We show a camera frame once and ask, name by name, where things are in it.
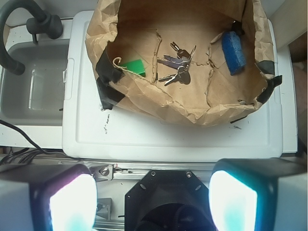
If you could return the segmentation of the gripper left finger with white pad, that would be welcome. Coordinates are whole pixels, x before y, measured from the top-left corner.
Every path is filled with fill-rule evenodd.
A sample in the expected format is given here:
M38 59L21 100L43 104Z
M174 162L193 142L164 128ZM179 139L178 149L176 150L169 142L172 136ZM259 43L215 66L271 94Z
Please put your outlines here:
M83 164L0 167L2 231L90 231L97 186Z

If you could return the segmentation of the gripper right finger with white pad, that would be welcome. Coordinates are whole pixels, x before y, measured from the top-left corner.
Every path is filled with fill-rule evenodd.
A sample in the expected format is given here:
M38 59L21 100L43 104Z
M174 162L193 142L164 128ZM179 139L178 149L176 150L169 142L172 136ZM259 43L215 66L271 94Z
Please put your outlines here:
M209 206L219 231L306 231L308 165L299 158L221 159Z

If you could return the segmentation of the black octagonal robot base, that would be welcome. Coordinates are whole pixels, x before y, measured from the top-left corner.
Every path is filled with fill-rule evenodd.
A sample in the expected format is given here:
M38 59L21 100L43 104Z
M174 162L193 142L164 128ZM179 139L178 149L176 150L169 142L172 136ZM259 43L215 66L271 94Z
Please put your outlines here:
M125 230L213 231L208 194L191 170L150 170L125 195Z

